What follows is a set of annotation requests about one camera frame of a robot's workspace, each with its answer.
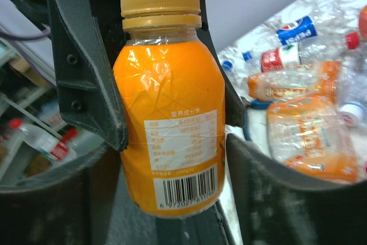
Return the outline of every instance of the bottle with red cap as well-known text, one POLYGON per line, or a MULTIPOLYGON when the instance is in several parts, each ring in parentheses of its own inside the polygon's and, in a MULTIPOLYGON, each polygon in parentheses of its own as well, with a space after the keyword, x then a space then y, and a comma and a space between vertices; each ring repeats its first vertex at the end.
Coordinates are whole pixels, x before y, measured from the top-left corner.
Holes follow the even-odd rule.
POLYGON ((347 34, 345 37, 309 37, 300 42, 266 51, 258 58, 250 56, 251 59, 247 58, 245 66, 249 75, 295 68, 299 65, 338 59, 343 52, 355 49, 359 44, 360 38, 357 32, 347 34))
POLYGON ((14 118, 9 122, 9 127, 22 131, 25 135, 24 142, 52 161, 53 167, 76 158, 74 150, 38 126, 23 123, 22 120, 14 118))

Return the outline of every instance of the red label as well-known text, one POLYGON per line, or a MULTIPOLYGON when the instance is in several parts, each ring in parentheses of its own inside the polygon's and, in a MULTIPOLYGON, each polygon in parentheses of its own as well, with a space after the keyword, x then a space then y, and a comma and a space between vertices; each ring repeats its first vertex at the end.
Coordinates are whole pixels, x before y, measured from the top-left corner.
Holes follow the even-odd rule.
POLYGON ((62 161, 69 153, 69 148, 64 143, 59 142, 55 148, 50 152, 52 156, 58 161, 62 161))
POLYGON ((283 63, 280 59, 279 48, 266 51, 261 56, 261 71, 271 72, 283 69, 283 63))

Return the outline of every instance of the nutrition label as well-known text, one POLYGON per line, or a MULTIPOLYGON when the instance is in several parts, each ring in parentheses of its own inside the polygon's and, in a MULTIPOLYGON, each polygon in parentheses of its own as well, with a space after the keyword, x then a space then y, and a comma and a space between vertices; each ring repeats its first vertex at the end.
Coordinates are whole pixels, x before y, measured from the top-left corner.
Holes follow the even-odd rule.
POLYGON ((184 169, 217 155, 216 110, 144 124, 152 170, 184 169))

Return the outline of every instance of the red bottle cap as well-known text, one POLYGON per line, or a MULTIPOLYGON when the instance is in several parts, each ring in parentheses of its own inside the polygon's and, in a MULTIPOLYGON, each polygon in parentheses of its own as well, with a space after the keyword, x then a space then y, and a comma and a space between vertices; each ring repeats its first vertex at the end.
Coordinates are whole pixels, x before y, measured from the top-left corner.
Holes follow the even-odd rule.
POLYGON ((345 36, 345 39, 346 39, 346 45, 350 50, 356 49, 356 47, 360 44, 360 37, 357 32, 347 34, 345 36))
POLYGON ((18 129, 22 125, 22 120, 20 118, 14 118, 8 123, 11 129, 18 129))

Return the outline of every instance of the barcode number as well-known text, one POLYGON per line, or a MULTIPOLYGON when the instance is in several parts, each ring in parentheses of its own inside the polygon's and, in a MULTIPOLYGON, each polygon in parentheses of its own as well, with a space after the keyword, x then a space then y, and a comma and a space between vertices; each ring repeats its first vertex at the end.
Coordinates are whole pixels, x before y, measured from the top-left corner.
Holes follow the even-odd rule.
POLYGON ((217 165, 181 178, 154 179, 158 209, 195 206, 217 191, 217 165))

